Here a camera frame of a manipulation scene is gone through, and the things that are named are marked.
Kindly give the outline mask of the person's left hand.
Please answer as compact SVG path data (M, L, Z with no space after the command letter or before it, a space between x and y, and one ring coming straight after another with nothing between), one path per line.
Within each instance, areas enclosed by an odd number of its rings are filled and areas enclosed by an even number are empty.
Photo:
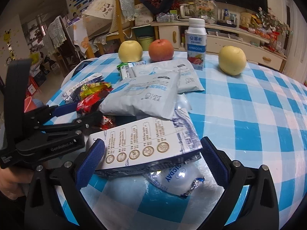
M1 169L1 192L11 200L24 196L21 184L31 183L33 171L18 168Z

